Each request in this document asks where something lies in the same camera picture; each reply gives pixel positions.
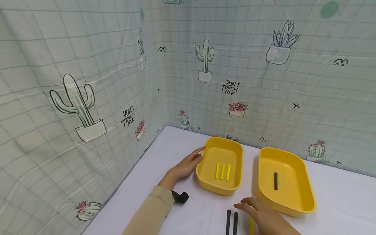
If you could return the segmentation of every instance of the hand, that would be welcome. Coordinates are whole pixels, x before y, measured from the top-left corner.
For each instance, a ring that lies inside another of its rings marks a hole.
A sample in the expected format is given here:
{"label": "hand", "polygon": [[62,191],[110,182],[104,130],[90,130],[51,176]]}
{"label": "hand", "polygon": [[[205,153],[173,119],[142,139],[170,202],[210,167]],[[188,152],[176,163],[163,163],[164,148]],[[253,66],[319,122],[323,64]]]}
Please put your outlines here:
{"label": "hand", "polygon": [[249,214],[259,228],[259,235],[300,235],[278,212],[265,202],[244,198],[235,208]]}
{"label": "hand", "polygon": [[196,168],[196,165],[202,161],[203,157],[201,156],[201,154],[199,154],[199,152],[201,152],[205,148],[206,147],[204,146],[196,149],[187,157],[185,157],[181,162],[179,162],[176,166],[171,168],[158,185],[172,191],[176,182],[180,178],[189,175]]}

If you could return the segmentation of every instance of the yellow plastic container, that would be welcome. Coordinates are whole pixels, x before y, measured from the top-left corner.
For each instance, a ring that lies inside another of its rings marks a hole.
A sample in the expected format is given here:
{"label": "yellow plastic container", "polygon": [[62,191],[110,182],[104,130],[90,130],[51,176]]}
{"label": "yellow plastic container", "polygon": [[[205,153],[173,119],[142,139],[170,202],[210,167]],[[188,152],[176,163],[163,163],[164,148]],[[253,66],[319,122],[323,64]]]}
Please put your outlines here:
{"label": "yellow plastic container", "polygon": [[[277,173],[277,190],[275,176]],[[316,210],[316,200],[303,160],[295,154],[262,148],[257,196],[276,211],[300,217]]]}
{"label": "yellow plastic container", "polygon": [[[243,147],[232,140],[211,137],[206,141],[206,149],[202,152],[204,159],[197,165],[196,174],[199,184],[204,189],[224,196],[232,195],[240,187],[243,165]],[[220,164],[219,175],[223,180],[216,179],[217,163]],[[228,182],[227,172],[231,166]]]}

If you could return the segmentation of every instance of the black handle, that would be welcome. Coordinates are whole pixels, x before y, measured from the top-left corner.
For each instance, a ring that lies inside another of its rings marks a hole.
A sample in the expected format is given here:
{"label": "black handle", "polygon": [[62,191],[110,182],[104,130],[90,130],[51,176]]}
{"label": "black handle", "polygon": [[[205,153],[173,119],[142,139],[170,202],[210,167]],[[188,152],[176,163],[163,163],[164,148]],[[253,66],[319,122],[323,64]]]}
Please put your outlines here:
{"label": "black handle", "polygon": [[230,219],[231,219],[231,210],[227,210],[226,235],[230,235]]}
{"label": "black handle", "polygon": [[274,172],[274,189],[278,190],[278,173]]}
{"label": "black handle", "polygon": [[189,198],[189,195],[186,192],[180,195],[177,192],[172,191],[172,196],[174,197],[175,202],[182,203],[182,204],[184,204]]}
{"label": "black handle", "polygon": [[235,215],[234,215],[234,229],[232,231],[232,235],[236,235],[238,231],[238,213],[235,212]]}

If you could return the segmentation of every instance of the potted cactus illustration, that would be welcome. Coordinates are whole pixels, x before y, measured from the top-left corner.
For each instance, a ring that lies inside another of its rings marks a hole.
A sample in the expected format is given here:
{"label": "potted cactus illustration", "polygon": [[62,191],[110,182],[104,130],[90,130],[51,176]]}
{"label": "potted cactus illustration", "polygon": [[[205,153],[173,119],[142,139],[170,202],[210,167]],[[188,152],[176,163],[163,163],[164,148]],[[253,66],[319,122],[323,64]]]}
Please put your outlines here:
{"label": "potted cactus illustration", "polygon": [[142,35],[142,28],[140,29],[140,39],[138,41],[138,47],[140,48],[140,64],[141,64],[141,72],[145,69],[145,62],[146,56],[144,51],[144,42],[143,42],[143,35]]}
{"label": "potted cactus illustration", "polygon": [[273,44],[270,46],[268,52],[266,53],[266,60],[272,64],[284,64],[286,63],[291,46],[296,43],[300,34],[293,35],[294,24],[292,21],[286,21],[282,28],[282,31],[273,33]]}
{"label": "potted cactus illustration", "polygon": [[69,99],[69,104],[65,105],[59,94],[51,90],[50,96],[56,108],[66,114],[77,114],[83,126],[77,127],[76,132],[83,142],[89,142],[107,132],[103,119],[94,121],[89,109],[94,106],[94,92],[89,84],[84,85],[86,99],[82,97],[81,91],[75,79],[66,74],[63,77],[65,92]]}
{"label": "potted cactus illustration", "polygon": [[189,123],[187,115],[185,115],[185,111],[181,110],[179,114],[179,120],[182,123],[182,128],[184,130],[192,129],[192,125]]}
{"label": "potted cactus illustration", "polygon": [[208,63],[213,60],[214,48],[212,47],[209,53],[209,40],[205,39],[202,53],[200,45],[197,45],[197,59],[202,62],[202,70],[199,70],[199,81],[210,83],[211,72],[208,72]]}
{"label": "potted cactus illustration", "polygon": [[232,117],[243,117],[245,110],[247,110],[248,105],[243,104],[242,102],[234,103],[230,106],[230,116]]}
{"label": "potted cactus illustration", "polygon": [[308,148],[309,156],[307,160],[311,162],[326,162],[325,141],[318,140],[316,144],[311,144]]}
{"label": "potted cactus illustration", "polygon": [[141,138],[144,136],[145,134],[145,122],[144,121],[141,121],[138,126],[137,126],[137,130],[135,131],[135,134],[136,134],[136,137],[137,137],[137,140],[140,141]]}
{"label": "potted cactus illustration", "polygon": [[76,217],[80,221],[91,220],[98,213],[101,207],[102,204],[99,202],[91,202],[88,204],[88,201],[83,201],[75,207],[75,210],[78,210]]}
{"label": "potted cactus illustration", "polygon": [[168,4],[179,4],[180,0],[163,0],[165,3]]}

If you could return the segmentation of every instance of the white table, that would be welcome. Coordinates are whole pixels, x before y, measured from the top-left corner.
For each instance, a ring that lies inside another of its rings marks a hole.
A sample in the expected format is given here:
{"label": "white table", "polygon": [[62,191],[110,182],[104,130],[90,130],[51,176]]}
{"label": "white table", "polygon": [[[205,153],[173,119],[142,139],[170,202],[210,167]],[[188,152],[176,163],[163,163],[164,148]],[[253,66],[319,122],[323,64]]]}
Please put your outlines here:
{"label": "white table", "polygon": [[[126,177],[118,191],[98,213],[83,235],[121,235],[133,214],[167,170],[209,136],[167,126]],[[225,233],[226,211],[239,213],[238,234],[249,234],[249,217],[233,207],[244,197],[255,196],[252,187],[259,149],[243,145],[242,185],[225,197],[201,188],[193,173],[174,190],[186,191],[184,205],[175,204],[166,218],[161,235],[221,235]],[[376,178],[305,162],[314,189],[317,210],[301,218],[285,218],[302,235],[375,235]]]}

